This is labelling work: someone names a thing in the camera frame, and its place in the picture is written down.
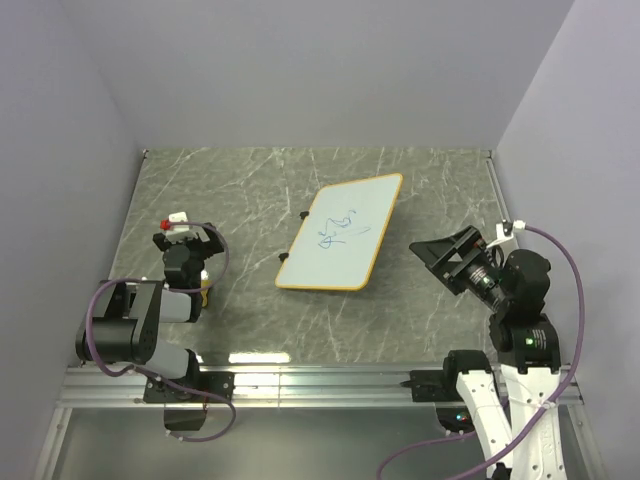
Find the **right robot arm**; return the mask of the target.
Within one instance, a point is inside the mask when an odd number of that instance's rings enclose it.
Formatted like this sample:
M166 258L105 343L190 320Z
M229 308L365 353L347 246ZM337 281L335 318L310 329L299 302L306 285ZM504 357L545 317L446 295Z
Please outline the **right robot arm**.
M477 350L452 350L443 361L444 393L462 400L478 437L488 479L564 479L555 391L562 384L559 338L543 309L549 261L527 249L502 256L502 244L526 228L504 221L486 242L473 226L445 238L415 241L410 251L452 294L472 293L491 315L498 354L492 369Z

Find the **yellow framed whiteboard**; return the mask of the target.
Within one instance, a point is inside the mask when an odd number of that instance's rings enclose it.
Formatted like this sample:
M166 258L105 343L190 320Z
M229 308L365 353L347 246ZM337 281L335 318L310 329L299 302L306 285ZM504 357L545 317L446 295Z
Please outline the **yellow framed whiteboard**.
M280 289L359 291L371 277L399 197L392 173L321 188L275 278Z

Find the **yellow bone-shaped eraser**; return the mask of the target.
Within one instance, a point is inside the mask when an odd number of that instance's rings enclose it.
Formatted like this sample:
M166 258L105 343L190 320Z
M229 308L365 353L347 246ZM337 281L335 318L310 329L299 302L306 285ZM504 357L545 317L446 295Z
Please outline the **yellow bone-shaped eraser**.
M202 297L202 307L206 308L209 303L209 292L212 287L212 281L209 277L209 273L206 270L202 270L201 272L201 280L200 280L200 295Z

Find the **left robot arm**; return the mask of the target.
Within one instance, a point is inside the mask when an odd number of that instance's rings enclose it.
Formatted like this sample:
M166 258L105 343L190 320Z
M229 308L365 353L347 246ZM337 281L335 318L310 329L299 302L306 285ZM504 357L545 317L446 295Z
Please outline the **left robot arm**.
M169 219L161 222L153 242L162 253L164 278L103 281L76 334L76 355L112 378L140 373L152 389L164 390L177 402L224 402L215 381L200 370L195 352L160 340L159 326L200 318L217 282L203 277L205 262L223 254L227 268L228 245L209 222Z

